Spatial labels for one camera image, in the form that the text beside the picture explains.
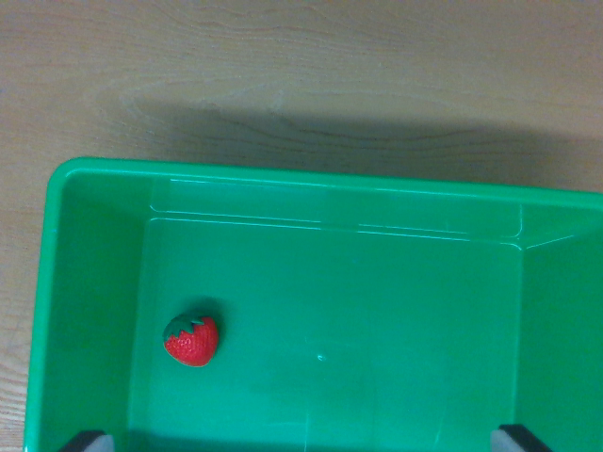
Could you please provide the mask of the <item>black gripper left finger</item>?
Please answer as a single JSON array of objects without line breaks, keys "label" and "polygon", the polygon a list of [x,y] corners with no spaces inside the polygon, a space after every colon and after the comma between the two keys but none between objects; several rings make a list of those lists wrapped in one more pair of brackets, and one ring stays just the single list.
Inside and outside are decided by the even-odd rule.
[{"label": "black gripper left finger", "polygon": [[59,452],[114,452],[114,438],[101,430],[78,432]]}]

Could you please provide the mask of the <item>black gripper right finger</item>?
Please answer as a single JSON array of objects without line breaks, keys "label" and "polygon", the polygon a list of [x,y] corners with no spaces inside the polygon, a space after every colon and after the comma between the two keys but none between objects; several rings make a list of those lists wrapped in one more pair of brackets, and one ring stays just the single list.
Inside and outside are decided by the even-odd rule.
[{"label": "black gripper right finger", "polygon": [[552,452],[542,440],[520,424],[501,425],[490,435],[491,452]]}]

